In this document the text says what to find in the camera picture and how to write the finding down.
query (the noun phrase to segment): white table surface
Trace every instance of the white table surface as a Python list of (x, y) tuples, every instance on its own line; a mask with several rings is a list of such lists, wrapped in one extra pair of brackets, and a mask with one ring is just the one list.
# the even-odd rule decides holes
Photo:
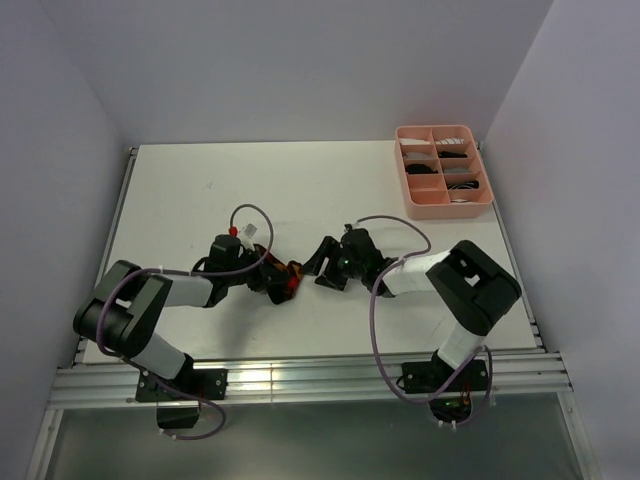
[[(406, 218), (392, 141), (243, 143), (142, 146), (131, 175), (109, 265), (127, 259), (141, 266), (189, 269), (225, 233), (229, 214), (245, 202), (271, 217), (273, 253), (285, 263), (305, 262), (325, 235), (340, 238), (343, 224), (371, 214)], [(237, 224), (268, 230), (257, 213)], [(476, 219), (416, 222), (433, 252), (470, 239), (510, 272), (507, 248), (493, 209)], [(424, 247), (407, 227), (367, 222), (386, 256)], [(350, 280), (337, 292), (305, 278), (296, 298), (275, 306), (245, 286), (212, 309), (172, 307), (156, 332), (196, 359), (261, 359), (370, 354), (366, 288)], [(382, 352), (429, 352), (438, 348), (454, 318), (437, 293), (378, 299)], [(487, 337), (493, 349), (535, 348), (520, 300)], [(85, 363), (108, 363), (89, 342)]]

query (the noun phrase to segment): black mounting bracket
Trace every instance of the black mounting bracket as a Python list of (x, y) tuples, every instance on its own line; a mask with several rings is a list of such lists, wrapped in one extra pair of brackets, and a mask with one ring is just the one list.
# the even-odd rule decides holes
[[(186, 392), (205, 400), (224, 400), (227, 391), (227, 376), (229, 371), (225, 368), (198, 369), (196, 372), (202, 375), (199, 384), (201, 391)], [(140, 374), (136, 389), (136, 402), (157, 403), (184, 401), (180, 395), (165, 392), (151, 378)]]
[[(447, 380), (433, 361), (406, 362), (402, 364), (402, 381), (408, 395), (433, 393)], [(447, 392), (461, 392), (469, 387), (472, 392), (486, 391), (489, 377), (484, 360), (472, 360), (458, 375)]]

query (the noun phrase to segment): pink organizer tray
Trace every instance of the pink organizer tray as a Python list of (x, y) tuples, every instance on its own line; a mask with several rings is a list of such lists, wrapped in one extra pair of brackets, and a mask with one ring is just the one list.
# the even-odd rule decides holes
[[(464, 157), (443, 158), (451, 154)], [(493, 202), (476, 142), (464, 125), (398, 127), (395, 155), (409, 218), (472, 218)], [(412, 164), (435, 173), (408, 174), (406, 168)]]

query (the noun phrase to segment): glass panel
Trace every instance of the glass panel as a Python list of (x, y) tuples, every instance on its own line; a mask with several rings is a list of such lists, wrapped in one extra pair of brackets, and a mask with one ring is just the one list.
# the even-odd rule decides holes
[(47, 478), (580, 478), (556, 395), (497, 402), (455, 433), (399, 401), (233, 407), (194, 442), (159, 436), (152, 409), (68, 411)]

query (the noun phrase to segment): gray wall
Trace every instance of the gray wall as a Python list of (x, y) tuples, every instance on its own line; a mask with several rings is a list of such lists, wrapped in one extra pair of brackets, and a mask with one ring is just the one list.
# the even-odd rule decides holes
[(483, 138), (551, 0), (42, 0), (131, 144)]
[(95, 279), (124, 150), (35, 0), (0, 2), (0, 477), (22, 478), (74, 310)]
[(606, 478), (640, 471), (640, 3), (556, 0), (487, 137), (542, 334)]

